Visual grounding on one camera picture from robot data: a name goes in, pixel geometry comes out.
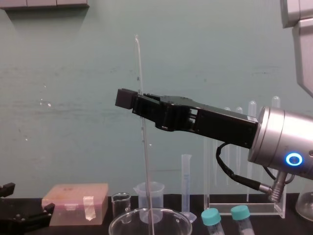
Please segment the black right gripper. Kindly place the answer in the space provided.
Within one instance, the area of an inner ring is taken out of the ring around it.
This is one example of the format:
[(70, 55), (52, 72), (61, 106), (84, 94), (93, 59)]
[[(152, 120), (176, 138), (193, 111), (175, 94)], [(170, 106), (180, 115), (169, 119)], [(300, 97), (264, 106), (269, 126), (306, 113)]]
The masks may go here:
[(139, 94), (118, 89), (115, 105), (156, 123), (165, 131), (185, 131), (215, 140), (252, 147), (257, 118), (201, 104), (181, 96)]

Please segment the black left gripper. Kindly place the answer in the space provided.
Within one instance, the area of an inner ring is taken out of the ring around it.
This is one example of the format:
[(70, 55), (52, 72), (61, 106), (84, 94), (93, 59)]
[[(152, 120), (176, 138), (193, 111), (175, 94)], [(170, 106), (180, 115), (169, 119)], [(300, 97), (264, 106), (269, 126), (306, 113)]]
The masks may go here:
[[(14, 193), (15, 184), (8, 183), (0, 186), (0, 197), (7, 197)], [(34, 230), (38, 224), (49, 224), (54, 212), (53, 203), (43, 207), (37, 213), (18, 213), (12, 218), (0, 220), (0, 233), (5, 235), (23, 235)]]

